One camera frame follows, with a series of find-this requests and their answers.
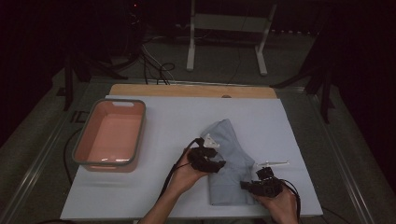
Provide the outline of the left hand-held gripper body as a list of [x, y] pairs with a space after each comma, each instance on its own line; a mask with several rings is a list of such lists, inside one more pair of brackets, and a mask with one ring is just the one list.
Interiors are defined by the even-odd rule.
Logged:
[[205, 147], [204, 143], [205, 139], [199, 137], [188, 144], [187, 149], [191, 151], [188, 160], [193, 169], [204, 173], [212, 173], [211, 163], [218, 152], [213, 147]]

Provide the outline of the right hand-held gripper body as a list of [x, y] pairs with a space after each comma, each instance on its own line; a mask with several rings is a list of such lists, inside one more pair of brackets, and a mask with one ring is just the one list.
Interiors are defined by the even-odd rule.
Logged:
[[258, 164], [260, 170], [256, 172], [256, 175], [259, 178], [259, 184], [261, 186], [258, 192], [259, 196], [275, 198], [279, 193], [283, 191], [284, 182], [274, 175], [272, 167], [285, 164], [288, 164], [288, 162], [266, 161]]

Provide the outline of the light blue garment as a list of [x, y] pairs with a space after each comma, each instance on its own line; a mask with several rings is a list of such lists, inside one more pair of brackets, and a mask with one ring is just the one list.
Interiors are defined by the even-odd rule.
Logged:
[[206, 128], [202, 137], [209, 135], [216, 144], [216, 161], [225, 161], [224, 166], [208, 177], [209, 201], [215, 206], [253, 205], [255, 200], [240, 182], [251, 180], [255, 161], [240, 146], [233, 125], [228, 119], [217, 121]]

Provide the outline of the pink plastic basin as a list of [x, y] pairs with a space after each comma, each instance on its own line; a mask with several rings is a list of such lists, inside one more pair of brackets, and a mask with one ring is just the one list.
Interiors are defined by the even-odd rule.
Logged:
[[91, 172], [131, 173], [138, 164], [145, 120], [141, 100], [99, 100], [73, 150], [74, 162]]

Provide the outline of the person's right hand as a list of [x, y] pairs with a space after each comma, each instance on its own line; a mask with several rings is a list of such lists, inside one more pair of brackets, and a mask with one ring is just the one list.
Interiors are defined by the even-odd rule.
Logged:
[[285, 186], [275, 198], [258, 195], [254, 198], [269, 211], [276, 224], [298, 224], [296, 197]]

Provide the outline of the person's left hand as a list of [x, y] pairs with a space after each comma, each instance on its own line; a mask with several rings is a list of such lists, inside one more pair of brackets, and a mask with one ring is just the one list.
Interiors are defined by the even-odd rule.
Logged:
[[188, 160], [190, 152], [191, 151], [189, 149], [186, 149], [183, 152], [168, 185], [168, 189], [178, 195], [189, 190], [201, 177], [207, 175], [207, 173], [192, 168]]

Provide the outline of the white table board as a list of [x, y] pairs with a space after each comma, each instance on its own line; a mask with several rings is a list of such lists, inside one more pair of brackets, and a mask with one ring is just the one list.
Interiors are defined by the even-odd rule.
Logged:
[[63, 219], [141, 218], [155, 204], [183, 148], [212, 123], [229, 119], [242, 149], [298, 190], [304, 216], [322, 213], [285, 109], [278, 99], [143, 97], [147, 118], [140, 155], [131, 173], [79, 168], [61, 213]]

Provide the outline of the black tripod stand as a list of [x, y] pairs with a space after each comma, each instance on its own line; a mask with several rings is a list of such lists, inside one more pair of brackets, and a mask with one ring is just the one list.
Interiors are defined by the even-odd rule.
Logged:
[[330, 106], [332, 66], [339, 50], [338, 35], [339, 30], [336, 28], [335, 19], [329, 18], [319, 31], [298, 74], [271, 85], [271, 88], [283, 89], [298, 80], [310, 77], [304, 91], [307, 94], [316, 94], [318, 90], [321, 90], [320, 115], [326, 123], [329, 122], [328, 108]]
[[89, 74], [88, 68], [93, 67], [108, 77], [126, 79], [126, 77], [118, 74], [116, 70], [125, 68], [127, 65], [131, 65], [132, 62], [132, 60], [128, 60], [124, 63], [105, 66], [82, 52], [68, 53], [64, 59], [64, 87], [58, 90], [58, 95], [65, 98], [64, 111], [69, 109], [74, 100], [73, 73], [85, 76]]

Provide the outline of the white metal stand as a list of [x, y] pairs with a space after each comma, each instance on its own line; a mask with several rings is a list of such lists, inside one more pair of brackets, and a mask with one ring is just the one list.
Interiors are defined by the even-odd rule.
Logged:
[[271, 4], [268, 14], [263, 18], [251, 16], [197, 13], [195, 10], [195, 6], [196, 0], [191, 0], [190, 44], [186, 65], [186, 69], [188, 71], [192, 71], [194, 69], [195, 30], [201, 29], [210, 31], [216, 30], [245, 33], [261, 33], [262, 40], [255, 46], [255, 54], [260, 74], [262, 76], [266, 76], [268, 74], [263, 56], [263, 49], [266, 44], [267, 37], [270, 33], [270, 28], [276, 13], [277, 3]]

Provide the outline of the black floor outlet frame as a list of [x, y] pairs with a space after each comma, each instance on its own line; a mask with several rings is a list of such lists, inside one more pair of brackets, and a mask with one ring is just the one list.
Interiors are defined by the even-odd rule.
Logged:
[[85, 123], [90, 113], [88, 111], [76, 110], [70, 120], [71, 123]]

